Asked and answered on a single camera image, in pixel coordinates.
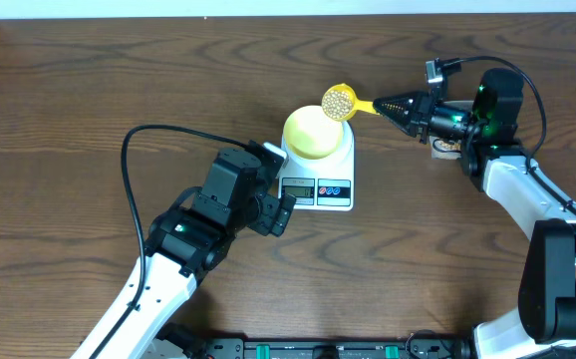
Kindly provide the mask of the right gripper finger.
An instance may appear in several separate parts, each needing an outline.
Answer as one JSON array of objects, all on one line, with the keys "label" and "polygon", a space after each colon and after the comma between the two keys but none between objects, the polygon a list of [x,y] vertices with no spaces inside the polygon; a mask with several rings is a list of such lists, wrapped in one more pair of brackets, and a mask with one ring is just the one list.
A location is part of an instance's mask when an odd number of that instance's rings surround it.
[{"label": "right gripper finger", "polygon": [[413,136],[411,107],[408,105],[374,105],[376,112],[408,136]]},{"label": "right gripper finger", "polygon": [[377,98],[373,102],[373,106],[375,108],[389,108],[389,107],[407,108],[414,103],[415,99],[416,99],[415,92],[406,92],[398,95]]}]

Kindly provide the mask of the yellow plastic measuring scoop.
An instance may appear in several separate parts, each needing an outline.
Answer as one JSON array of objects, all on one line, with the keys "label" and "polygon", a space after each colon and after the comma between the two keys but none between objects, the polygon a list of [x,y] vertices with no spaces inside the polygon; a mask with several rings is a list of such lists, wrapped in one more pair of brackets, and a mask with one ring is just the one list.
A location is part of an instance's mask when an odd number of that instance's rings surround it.
[{"label": "yellow plastic measuring scoop", "polygon": [[321,108],[324,114],[337,122],[351,120],[357,112],[375,115],[373,103],[360,100],[355,91],[347,84],[338,84],[329,88],[322,97]]}]

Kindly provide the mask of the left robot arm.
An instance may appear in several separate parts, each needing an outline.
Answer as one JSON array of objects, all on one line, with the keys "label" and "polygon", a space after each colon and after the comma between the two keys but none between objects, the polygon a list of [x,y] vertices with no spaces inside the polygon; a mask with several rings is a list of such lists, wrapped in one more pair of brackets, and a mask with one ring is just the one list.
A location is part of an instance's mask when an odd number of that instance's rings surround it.
[{"label": "left robot arm", "polygon": [[227,256],[239,231],[282,235],[296,199],[269,190],[286,159],[269,143],[220,150],[204,184],[185,189],[153,221],[143,257],[75,357],[141,357],[167,319]]}]

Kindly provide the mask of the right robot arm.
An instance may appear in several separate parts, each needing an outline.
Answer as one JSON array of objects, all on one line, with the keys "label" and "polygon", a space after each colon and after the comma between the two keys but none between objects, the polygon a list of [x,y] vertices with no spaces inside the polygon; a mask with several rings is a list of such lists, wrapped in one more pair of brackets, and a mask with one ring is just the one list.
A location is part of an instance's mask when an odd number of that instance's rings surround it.
[{"label": "right robot arm", "polygon": [[473,355],[576,356],[576,201],[543,173],[516,136],[529,80],[515,69],[488,70],[464,110],[443,99],[446,77],[457,69],[429,63],[429,91],[378,98],[373,109],[422,143],[457,143],[464,174],[529,240],[517,306],[475,327]]}]

